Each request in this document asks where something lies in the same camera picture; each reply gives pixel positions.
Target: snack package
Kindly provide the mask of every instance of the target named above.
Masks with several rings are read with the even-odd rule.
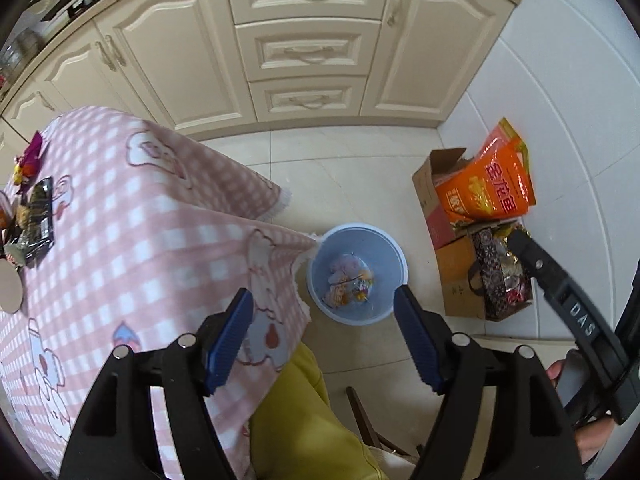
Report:
[[[331,308],[365,303],[373,286],[373,273],[354,254],[343,254],[331,266],[329,290],[322,300]]]
[[[506,119],[462,170],[439,179],[435,188],[455,228],[520,216],[536,203],[527,147]]]

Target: person's leg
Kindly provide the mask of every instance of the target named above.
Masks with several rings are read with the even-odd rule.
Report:
[[[331,411],[322,372],[302,343],[252,416],[250,436],[258,480],[386,480]]]

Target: pink checkered tablecloth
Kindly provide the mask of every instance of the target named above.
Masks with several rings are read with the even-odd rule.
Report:
[[[59,471],[113,347],[165,347],[244,286],[254,321],[228,383],[207,399],[242,478],[247,421],[309,322],[294,272],[316,242],[267,223],[287,201],[278,186],[157,124],[86,107],[42,134],[39,178],[55,182],[55,245],[21,271],[22,309],[0,313],[0,376],[31,443]],[[152,401],[165,474],[181,478],[161,389]]]

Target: white tile floor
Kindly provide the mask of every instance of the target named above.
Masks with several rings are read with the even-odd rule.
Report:
[[[409,285],[428,310],[443,313],[436,259],[415,195],[412,174],[442,146],[436,130],[382,126],[304,128],[204,142],[292,191],[275,224],[323,234],[345,222],[366,222],[391,234],[409,264]],[[406,450],[428,436],[440,405],[415,371],[391,316],[367,327],[329,319],[306,293],[313,322],[304,341],[324,372],[332,408],[358,434],[344,389],[356,388],[381,434]],[[453,330],[484,334],[479,320],[449,318]]]

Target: orange plastic bag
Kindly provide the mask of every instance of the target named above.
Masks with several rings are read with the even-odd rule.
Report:
[[[449,221],[459,228],[526,213],[536,203],[528,166],[526,145],[501,120],[473,160],[436,183]]]

